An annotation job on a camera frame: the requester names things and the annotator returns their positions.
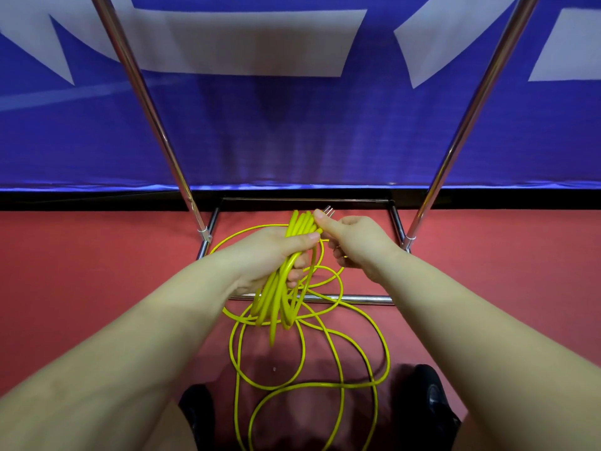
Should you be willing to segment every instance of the person's left hand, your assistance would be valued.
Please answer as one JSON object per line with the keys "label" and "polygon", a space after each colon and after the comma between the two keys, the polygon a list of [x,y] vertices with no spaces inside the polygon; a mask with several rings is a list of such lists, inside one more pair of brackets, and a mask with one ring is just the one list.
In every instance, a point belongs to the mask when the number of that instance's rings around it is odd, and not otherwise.
{"label": "person's left hand", "polygon": [[288,275],[288,288],[294,288],[298,280],[304,277],[303,268],[311,262],[306,251],[319,242],[320,235],[285,235],[286,227],[265,228],[215,253],[221,254],[228,267],[234,269],[236,284],[233,295],[256,292],[265,284],[269,274],[278,269],[287,256],[297,251],[304,253],[298,257]]}

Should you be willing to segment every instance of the yellow cable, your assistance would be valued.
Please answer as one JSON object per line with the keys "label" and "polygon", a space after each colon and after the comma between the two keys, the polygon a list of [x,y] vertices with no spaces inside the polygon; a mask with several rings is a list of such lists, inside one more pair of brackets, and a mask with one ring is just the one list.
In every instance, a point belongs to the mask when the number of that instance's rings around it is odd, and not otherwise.
{"label": "yellow cable", "polygon": [[[214,251],[218,250],[219,247],[221,247],[225,242],[230,241],[231,239],[233,239],[236,236],[239,236],[241,234],[244,234],[246,232],[253,231],[256,229],[272,227],[272,226],[287,227],[286,237],[311,233],[311,232],[316,231],[316,228],[317,228],[315,225],[315,222],[313,220],[313,216],[310,212],[302,213],[299,216],[298,211],[295,210],[292,214],[289,224],[287,224],[287,225],[285,225],[285,224],[257,225],[257,226],[253,226],[251,228],[244,229],[242,231],[238,231],[237,233],[232,234],[229,237],[222,240],[221,242],[219,242],[211,250],[211,253],[214,253]],[[227,308],[225,308],[225,307],[223,308],[223,313],[226,314],[229,318],[232,318],[233,320],[236,321],[236,323],[234,324],[234,327],[231,330],[231,333],[229,335],[229,358],[231,359],[232,365],[234,365],[234,368],[236,369],[236,393],[234,395],[234,428],[236,430],[236,438],[238,440],[238,443],[240,444],[240,448],[244,451],[246,451],[246,446],[244,445],[244,440],[242,439],[242,435],[240,433],[240,425],[238,422],[238,401],[239,401],[239,394],[240,394],[240,379],[243,379],[249,385],[251,385],[255,388],[258,388],[258,389],[261,389],[264,391],[269,391],[269,394],[267,394],[263,398],[263,400],[261,400],[261,402],[259,402],[259,404],[255,407],[254,411],[252,412],[252,416],[251,416],[251,419],[248,424],[248,449],[249,449],[249,451],[254,451],[254,447],[252,446],[252,425],[254,424],[255,419],[259,413],[259,410],[263,407],[263,405],[265,405],[265,403],[267,403],[270,399],[277,396],[278,394],[282,394],[285,392],[289,392],[289,391],[292,391],[295,389],[301,389],[301,388],[335,388],[340,391],[340,407],[338,409],[338,416],[336,417],[336,423],[334,424],[334,429],[332,430],[330,437],[328,438],[326,444],[324,445],[323,450],[326,450],[332,444],[334,438],[336,437],[336,433],[338,432],[338,428],[340,427],[340,422],[342,420],[342,413],[344,411],[344,390],[345,389],[360,389],[360,388],[371,388],[372,389],[372,395],[373,395],[373,399],[374,399],[372,426],[370,428],[369,434],[367,435],[367,439],[365,440],[365,444],[362,448],[363,451],[365,451],[369,447],[370,441],[372,440],[373,433],[376,430],[376,424],[378,422],[378,390],[376,387],[380,383],[382,383],[388,376],[388,372],[390,371],[390,353],[388,352],[388,346],[386,344],[386,340],[384,339],[384,336],[380,332],[380,329],[378,328],[376,323],[373,321],[373,319],[371,319],[371,317],[369,317],[369,315],[367,313],[365,313],[363,310],[361,310],[353,305],[350,305],[349,303],[345,303],[342,301],[342,296],[344,295],[344,289],[343,289],[343,285],[342,285],[342,279],[340,278],[340,274],[342,273],[344,268],[341,268],[338,272],[336,272],[335,270],[331,269],[330,267],[321,265],[321,261],[323,260],[323,253],[324,253],[323,242],[327,242],[327,239],[321,239],[319,241],[319,244],[320,244],[319,259],[317,259],[316,249],[314,248],[312,251],[311,266],[304,269],[304,271],[307,272],[307,274],[302,280],[300,280],[298,282],[298,285],[295,288],[293,288],[293,289],[287,288],[286,280],[288,278],[288,274],[289,274],[290,270],[293,269],[293,265],[294,265],[296,258],[300,256],[300,253],[295,253],[295,254],[291,255],[290,257],[288,257],[286,259],[286,261],[282,264],[282,266],[277,271],[273,272],[269,276],[269,279],[267,280],[267,283],[265,284],[265,286],[255,294],[255,298],[254,298],[252,304],[250,304],[248,307],[246,307],[246,309],[240,315],[235,315],[232,312],[230,312],[229,310],[227,310]],[[330,273],[332,273],[332,276],[322,282],[319,282],[316,284],[310,284],[312,274],[317,269],[325,269],[325,270],[329,271]],[[312,289],[312,288],[317,288],[318,286],[325,285],[326,283],[329,283],[330,281],[332,281],[334,279],[338,280],[338,283],[340,285],[340,293],[338,294],[337,299],[332,299],[328,296],[324,296]],[[315,312],[308,304],[303,302],[303,298],[305,297],[306,293],[310,293],[312,295],[319,296],[322,299],[326,299],[327,301],[332,302],[332,305],[330,307],[326,308],[325,310]],[[364,318],[366,318],[370,322],[370,324],[376,330],[376,333],[378,334],[378,337],[380,338],[380,341],[382,342],[382,347],[384,348],[384,355],[386,358],[386,369],[384,370],[384,373],[382,374],[382,376],[380,378],[378,378],[378,379],[374,378],[374,374],[372,372],[372,365],[370,364],[369,359],[365,355],[365,352],[361,349],[361,347],[359,346],[359,344],[357,344],[356,341],[351,339],[346,334],[343,334],[334,329],[327,328],[325,326],[325,324],[323,323],[323,321],[321,320],[321,318],[320,318],[321,315],[324,315],[324,314],[334,310],[339,305],[349,308],[350,310],[356,311],[357,313],[362,315]],[[298,315],[300,307],[305,307],[309,311],[309,313],[304,314],[304,315]],[[309,323],[308,321],[306,321],[307,318],[315,318],[319,325],[314,325],[312,323]],[[240,329],[240,333],[238,335],[238,345],[237,345],[236,353],[234,354],[234,338],[236,337],[236,331],[240,324],[242,324],[242,328]],[[264,386],[264,385],[261,385],[255,381],[251,380],[250,378],[248,378],[248,376],[246,376],[246,374],[242,371],[242,368],[240,367],[240,360],[242,358],[242,341],[244,339],[244,331],[245,331],[247,325],[269,326],[269,341],[270,341],[270,344],[273,346],[274,341],[275,341],[275,329],[278,324],[282,324],[282,326],[285,329],[289,329],[290,327],[292,327],[294,325],[298,329],[299,337],[300,337],[300,345],[301,345],[300,363],[298,365],[298,368],[297,368],[295,374],[285,383],[282,383],[281,385],[278,385],[278,386]],[[336,368],[338,369],[339,382],[303,382],[303,383],[293,384],[296,381],[299,374],[301,373],[302,368],[305,364],[305,355],[306,355],[305,336],[304,336],[301,325],[306,326],[311,329],[316,329],[316,330],[324,333],[324,335],[327,339],[327,342],[330,346],[330,349],[332,350],[332,355],[334,356]],[[337,335],[337,336],[341,337],[342,339],[348,341],[359,352],[359,354],[361,355],[361,358],[363,358],[363,361],[365,363],[369,381],[362,382],[362,383],[346,383],[344,381],[344,375],[342,374],[342,365],[340,364],[338,352],[336,351],[336,347],[331,338],[332,334]]]}

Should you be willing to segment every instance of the coiled yellow cable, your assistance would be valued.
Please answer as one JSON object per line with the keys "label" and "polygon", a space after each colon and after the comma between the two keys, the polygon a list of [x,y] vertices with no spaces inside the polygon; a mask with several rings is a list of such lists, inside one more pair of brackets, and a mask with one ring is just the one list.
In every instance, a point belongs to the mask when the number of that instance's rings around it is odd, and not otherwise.
{"label": "coiled yellow cable", "polygon": [[[237,233],[232,234],[229,237],[227,237],[226,239],[219,242],[211,250],[211,253],[218,250],[219,247],[221,247],[225,242],[228,242],[229,240],[233,239],[236,236],[239,236],[241,234],[244,234],[246,232],[256,230],[259,228],[272,227],[272,226],[288,227],[288,229],[286,231],[287,237],[295,236],[295,235],[299,235],[299,234],[307,234],[307,233],[315,232],[315,230],[316,230],[316,225],[315,225],[315,222],[314,222],[313,217],[310,212],[300,214],[300,216],[299,216],[298,211],[295,210],[292,214],[292,218],[290,219],[290,223],[288,225],[285,225],[285,224],[258,225],[258,226],[253,226],[251,228],[244,229],[242,231],[238,231]],[[263,407],[263,405],[265,405],[266,402],[268,402],[270,399],[277,396],[278,394],[282,394],[282,393],[285,393],[288,391],[292,391],[295,389],[301,389],[301,388],[336,388],[336,389],[340,390],[340,407],[338,409],[338,416],[336,418],[336,423],[334,425],[334,429],[332,430],[332,433],[330,434],[329,438],[327,439],[327,442],[324,445],[323,450],[326,450],[332,444],[334,438],[336,437],[336,433],[338,432],[338,428],[340,427],[340,422],[342,420],[342,413],[344,411],[344,390],[345,389],[359,389],[359,388],[371,388],[372,389],[372,395],[373,395],[373,399],[374,399],[372,426],[367,435],[367,439],[365,440],[365,444],[362,447],[363,451],[365,451],[369,447],[370,441],[372,440],[373,433],[376,430],[376,424],[378,422],[378,390],[376,387],[380,383],[382,383],[388,376],[388,373],[390,371],[390,353],[388,352],[388,346],[386,344],[386,340],[384,339],[384,336],[380,332],[380,329],[378,328],[376,323],[374,323],[374,321],[371,319],[371,317],[369,317],[369,315],[367,313],[365,313],[364,311],[362,311],[361,309],[354,307],[354,306],[350,305],[349,303],[342,302],[342,296],[344,295],[344,289],[343,289],[343,285],[342,285],[342,279],[340,278],[340,274],[342,273],[343,268],[341,268],[338,272],[336,272],[335,270],[333,270],[327,266],[321,265],[321,261],[323,260],[323,253],[324,253],[323,242],[327,242],[327,239],[321,239],[319,242],[319,244],[320,244],[319,260],[316,261],[316,258],[317,258],[316,249],[314,248],[312,251],[311,266],[304,269],[308,273],[305,278],[303,278],[302,280],[300,280],[298,282],[298,285],[296,288],[293,288],[293,289],[287,288],[286,287],[286,279],[288,277],[288,273],[294,266],[295,260],[297,259],[297,257],[300,256],[300,253],[295,253],[292,256],[288,257],[287,260],[282,264],[282,266],[277,271],[275,271],[274,273],[272,273],[270,275],[265,286],[255,294],[255,299],[254,299],[253,303],[251,305],[249,305],[244,310],[244,312],[242,312],[242,314],[240,314],[238,316],[238,315],[233,314],[229,310],[227,310],[227,308],[225,308],[225,307],[223,308],[223,313],[236,321],[236,323],[234,324],[234,327],[231,331],[231,334],[229,336],[229,358],[231,359],[232,365],[234,365],[234,368],[236,369],[236,393],[234,395],[234,427],[236,430],[236,438],[238,440],[238,443],[240,444],[240,448],[244,451],[246,451],[246,446],[244,445],[244,440],[242,439],[242,436],[240,434],[240,426],[239,426],[239,421],[238,421],[238,401],[239,401],[240,379],[241,378],[244,379],[244,381],[246,381],[248,384],[250,384],[251,386],[253,386],[255,388],[258,388],[258,389],[261,389],[264,391],[270,391],[270,393],[267,394],[263,398],[263,400],[261,400],[261,402],[259,402],[259,404],[255,407],[254,411],[252,412],[251,419],[248,424],[248,448],[249,448],[249,451],[254,451],[254,447],[252,446],[252,425],[259,413],[259,410]],[[331,272],[332,276],[325,281],[322,281],[322,282],[319,282],[316,284],[310,284],[311,276],[317,269],[325,269],[325,270]],[[328,296],[324,296],[320,293],[317,293],[316,291],[314,291],[312,289],[312,288],[316,288],[318,286],[322,286],[334,279],[338,280],[338,283],[340,285],[340,293],[338,295],[338,299],[332,299]],[[330,301],[333,304],[330,307],[326,308],[325,310],[315,312],[308,304],[303,302],[303,299],[307,292],[309,292],[312,295],[319,296],[320,298],[326,299],[327,301]],[[384,370],[384,373],[382,374],[382,376],[380,378],[378,378],[378,379],[374,378],[374,374],[372,372],[372,366],[369,362],[369,359],[367,358],[367,356],[365,355],[365,352],[361,349],[361,347],[357,344],[356,341],[351,339],[346,334],[343,334],[334,329],[327,328],[325,326],[325,324],[323,323],[323,321],[321,320],[321,318],[320,318],[321,315],[324,315],[324,314],[334,310],[339,305],[349,308],[350,310],[356,311],[360,315],[364,316],[364,318],[366,318],[370,322],[370,324],[373,326],[373,328],[376,330],[376,333],[378,334],[378,337],[380,338],[380,341],[382,342],[382,347],[384,349],[384,354],[385,354],[385,358],[386,358],[386,369]],[[301,306],[305,307],[309,311],[309,313],[299,316],[298,312],[299,312]],[[307,322],[306,321],[307,318],[315,318],[317,320],[317,323],[319,324],[319,326]],[[270,341],[270,344],[273,345],[274,340],[275,340],[275,329],[276,329],[276,326],[280,323],[282,324],[282,326],[285,329],[289,329],[293,325],[296,325],[298,332],[299,332],[300,344],[302,347],[300,363],[299,363],[299,366],[298,366],[295,374],[287,382],[285,382],[279,386],[264,386],[259,383],[256,383],[255,381],[251,380],[250,378],[248,378],[246,376],[246,374],[244,374],[244,372],[242,371],[242,368],[240,367],[240,360],[241,360],[241,356],[242,356],[242,341],[244,338],[244,331],[246,329],[246,326],[249,324],[256,325],[256,326],[270,326],[269,341]],[[234,338],[236,336],[237,328],[240,324],[242,324],[242,329],[240,330],[240,334],[238,336],[238,347],[236,350],[236,355],[234,356]],[[339,380],[340,380],[339,382],[303,382],[303,383],[293,384],[294,381],[299,376],[299,374],[301,373],[302,368],[305,363],[305,336],[303,334],[301,325],[307,326],[312,329],[316,329],[325,334],[325,337],[330,346],[330,349],[332,350],[332,354],[334,356],[336,367],[338,368],[338,376],[339,376]],[[355,347],[355,349],[359,352],[359,354],[363,358],[363,361],[365,362],[365,367],[367,368],[369,381],[362,382],[362,383],[346,383],[346,382],[344,382],[344,376],[342,374],[342,365],[340,364],[338,352],[336,351],[336,347],[334,345],[334,342],[332,341],[331,334],[342,337],[344,340],[348,341],[351,345],[353,345],[353,347]]]}

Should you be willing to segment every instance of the black shoe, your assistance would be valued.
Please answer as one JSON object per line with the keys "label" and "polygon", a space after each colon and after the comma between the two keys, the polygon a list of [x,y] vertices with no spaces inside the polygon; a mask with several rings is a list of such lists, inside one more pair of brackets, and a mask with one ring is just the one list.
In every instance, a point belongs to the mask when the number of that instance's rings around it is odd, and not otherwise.
{"label": "black shoe", "polygon": [[182,394],[178,406],[192,428],[196,447],[202,451],[212,451],[215,440],[215,409],[207,387],[204,384],[193,384]]}
{"label": "black shoe", "polygon": [[419,364],[393,398],[393,414],[402,449],[450,451],[461,425],[449,407],[436,371]]}

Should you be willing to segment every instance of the hand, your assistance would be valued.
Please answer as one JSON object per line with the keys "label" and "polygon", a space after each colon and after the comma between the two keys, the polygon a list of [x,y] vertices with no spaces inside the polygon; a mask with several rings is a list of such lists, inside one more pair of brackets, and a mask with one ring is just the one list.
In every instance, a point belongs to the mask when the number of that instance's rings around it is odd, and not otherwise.
{"label": "hand", "polygon": [[370,280],[382,283],[378,263],[390,253],[397,252],[399,247],[378,223],[366,216],[346,216],[336,221],[320,210],[313,216],[317,225],[329,235],[327,245],[334,250],[339,265],[363,269]]}
{"label": "hand", "polygon": [[265,228],[215,253],[225,258],[228,268],[234,269],[236,284],[233,295],[256,292],[265,284],[269,274],[277,270],[287,256],[297,251],[304,253],[298,257],[295,268],[288,275],[288,288],[294,288],[297,281],[304,277],[303,268],[311,262],[306,251],[319,242],[320,235],[285,235],[286,227]]}

